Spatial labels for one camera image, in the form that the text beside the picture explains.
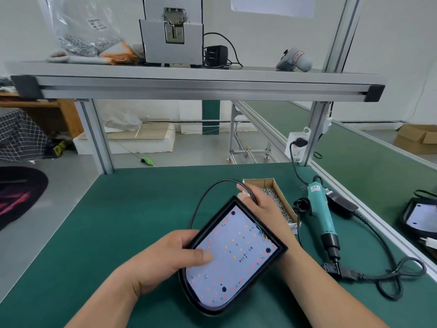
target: open cardboard box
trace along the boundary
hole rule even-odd
[[[393,145],[413,154],[437,154],[437,126],[404,124]]]
[[[298,233],[298,217],[290,204],[288,203],[287,199],[284,197],[284,194],[282,193],[279,186],[276,184],[274,178],[252,178],[252,179],[243,179],[243,183],[245,184],[251,184],[256,187],[265,187],[265,188],[273,188],[275,191],[277,197],[281,201],[281,203],[284,205],[284,208],[288,215],[290,215],[291,219],[294,223],[289,223],[288,226],[292,230],[292,232],[296,235]]]

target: plaid cloth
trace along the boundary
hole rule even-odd
[[[0,108],[0,160],[29,161],[44,155],[47,136],[19,108]]]

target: label on screwdriver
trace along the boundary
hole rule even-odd
[[[318,186],[318,185],[313,185],[312,187],[310,187],[310,189],[311,189],[311,192],[314,192],[314,191],[321,191],[321,190],[320,190],[320,186]]]

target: metal shelf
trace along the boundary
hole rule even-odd
[[[380,75],[281,71],[275,68],[6,62],[13,75],[37,78],[44,98],[164,100],[297,100],[363,102]]]

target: metal latch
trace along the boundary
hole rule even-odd
[[[168,44],[183,44],[183,23],[187,21],[185,9],[164,8],[165,38]]]

